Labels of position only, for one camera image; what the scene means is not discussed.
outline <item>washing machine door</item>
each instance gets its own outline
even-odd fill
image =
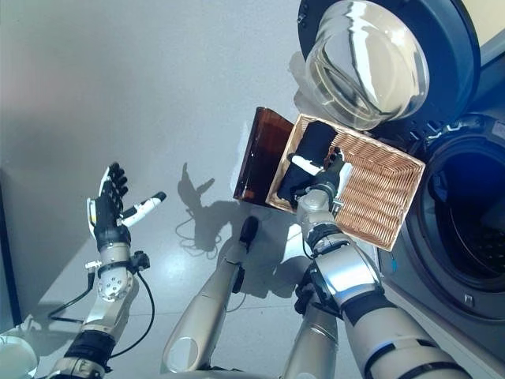
[[[501,121],[469,115],[428,139],[402,233],[432,293],[489,321],[505,321],[504,132]]]
[[[305,58],[314,46],[324,12],[337,1],[342,0],[301,0],[298,38]],[[412,152],[469,106],[481,71],[477,34],[461,0],[372,2],[409,28],[428,64],[429,90],[421,108],[408,118],[385,122],[369,131],[387,144]]]

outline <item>black cable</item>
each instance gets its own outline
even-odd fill
[[[146,289],[146,291],[148,292],[148,295],[149,295],[149,300],[151,301],[151,320],[149,321],[149,326],[148,326],[147,330],[144,332],[144,334],[142,335],[141,338],[139,338],[134,344],[130,345],[125,350],[120,351],[120,352],[118,352],[116,354],[112,354],[110,356],[110,358],[116,358],[119,355],[122,355],[122,354],[126,353],[127,351],[132,350],[136,345],[138,345],[145,338],[145,336],[149,333],[149,331],[151,330],[151,327],[152,327],[152,323],[155,320],[155,300],[152,298],[151,288],[149,288],[148,282],[145,281],[144,277],[140,274],[140,272],[138,272],[137,275],[139,276],[139,279],[144,284],[145,289]]]
[[[64,309],[68,308],[69,306],[73,306],[76,302],[79,302],[84,296],[89,294],[89,292],[93,289],[93,283],[95,282],[95,273],[94,272],[88,272],[88,288],[86,291],[84,291],[82,294],[77,296],[74,300],[70,300],[66,304],[63,304],[56,310],[53,310],[50,312],[47,317],[50,320],[54,321],[64,321],[64,322],[74,322],[76,324],[83,324],[84,320],[77,320],[76,318],[66,318],[66,317],[57,317],[55,316],[56,313],[62,312]]]
[[[314,257],[311,257],[310,255],[307,254],[307,251],[305,250],[305,241],[303,240],[303,237],[301,237],[301,247],[303,247],[303,252],[305,256],[312,261]]]
[[[242,300],[240,301],[240,304],[238,304],[235,308],[233,308],[232,310],[227,310],[226,313],[232,313],[236,310],[238,310],[244,303],[245,303],[245,298],[247,297],[247,294],[244,293],[244,297],[242,298]]]
[[[194,218],[191,216],[189,219],[187,219],[186,221],[184,221],[183,223],[180,223],[178,224],[176,227],[175,227],[175,234],[177,236],[179,236],[180,238],[184,239],[184,240],[189,240],[189,241],[194,241],[195,239],[194,238],[191,238],[191,237],[186,237],[185,235],[183,235],[181,232],[179,232],[179,229],[181,227],[184,227],[188,222],[194,220]]]

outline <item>woven basket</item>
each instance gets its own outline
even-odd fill
[[[306,114],[300,114],[277,167],[267,196],[267,204],[288,212],[296,212],[284,199],[277,197],[282,178],[307,125],[321,121],[337,131],[331,142],[342,150],[345,161],[353,165],[340,201],[343,206],[335,221],[348,235],[391,251],[400,227],[421,180],[425,164],[382,142],[347,128]]]

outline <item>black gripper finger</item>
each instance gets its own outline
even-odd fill
[[[123,187],[123,186],[126,184],[126,182],[128,182],[128,179],[127,179],[127,177],[123,176],[123,177],[121,177],[121,178],[118,180],[118,183],[117,183],[117,185],[116,185],[116,186],[117,186],[117,187]]]
[[[249,216],[242,225],[240,241],[245,243],[248,247],[249,244],[253,241],[254,237],[256,237],[256,233],[258,232],[258,224],[259,221],[256,217]]]
[[[114,179],[119,169],[120,167],[118,162],[114,162],[109,166],[109,176],[111,179]]]

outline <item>robotic hand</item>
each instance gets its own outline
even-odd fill
[[[93,272],[98,269],[98,296],[76,339],[65,357],[56,362],[48,379],[101,379],[110,370],[107,361],[126,326],[129,306],[137,294],[134,275],[144,282],[139,271],[149,267],[148,256],[143,252],[130,255],[129,227],[166,198],[165,193],[159,192],[123,211],[122,198],[128,192],[126,182],[125,171],[118,163],[112,163],[102,177],[98,197],[87,201],[88,226],[101,259],[86,268]]]
[[[129,244],[131,238],[128,228],[142,220],[166,198],[165,193],[158,192],[123,212],[122,198],[128,192],[125,185],[127,181],[125,171],[118,163],[112,163],[103,174],[98,197],[93,200],[88,198],[88,226],[99,251],[107,243]]]
[[[297,288],[295,309],[305,313],[316,307],[342,318],[364,378],[468,379],[406,311],[386,299],[374,263],[337,227],[338,182],[335,170],[318,172],[313,186],[297,198],[297,221],[312,263]]]

